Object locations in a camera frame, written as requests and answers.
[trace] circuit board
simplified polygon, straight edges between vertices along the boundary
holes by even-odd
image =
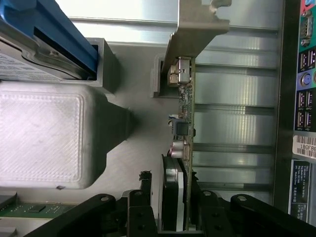
[[[39,218],[53,219],[69,211],[75,205],[51,203],[12,203],[0,210],[0,218]]]
[[[191,82],[179,87],[179,118],[188,123],[188,135],[183,136],[185,146],[183,150],[183,162],[187,172],[187,213],[190,212],[191,184],[192,184],[192,159],[193,159],[193,138],[194,111],[195,111],[195,59],[191,60]],[[189,225],[189,216],[186,219],[186,228]]]

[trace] barcode label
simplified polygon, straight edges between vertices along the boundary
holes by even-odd
[[[294,136],[292,151],[296,155],[316,159],[316,138]]]

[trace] aluminum panel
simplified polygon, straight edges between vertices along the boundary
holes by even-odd
[[[274,107],[274,77],[197,73],[196,103]]]
[[[234,52],[203,51],[196,59],[196,64],[215,64],[238,67],[277,68],[276,52]]]
[[[177,0],[57,0],[57,3],[67,16],[75,17],[159,22],[177,22],[178,17]],[[236,0],[230,8],[219,8],[217,14],[220,18],[230,19],[232,26],[277,29],[280,3],[275,0]]]
[[[177,22],[177,0],[57,0],[67,16]]]
[[[234,115],[210,110],[195,114],[194,142],[273,145],[273,116]]]
[[[176,30],[176,24],[140,24],[139,22],[113,22],[104,19],[74,19],[75,26],[87,38],[105,38],[108,42],[132,42],[167,44],[170,34]],[[252,34],[230,31],[215,37],[206,49],[260,50],[274,52],[277,38],[273,34]]]
[[[193,166],[206,167],[272,167],[270,154],[193,152]]]
[[[235,0],[227,9],[219,8],[219,18],[230,19],[232,26],[278,29],[282,1]]]
[[[268,168],[194,167],[199,182],[230,184],[269,184]]]

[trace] green circuit board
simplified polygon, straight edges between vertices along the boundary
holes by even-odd
[[[1,217],[53,219],[75,205],[51,203],[12,203],[0,210]]]

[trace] blue drive bracket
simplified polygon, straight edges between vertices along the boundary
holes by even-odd
[[[96,74],[97,50],[55,0],[0,0],[0,18],[31,39],[41,38],[80,67]]]

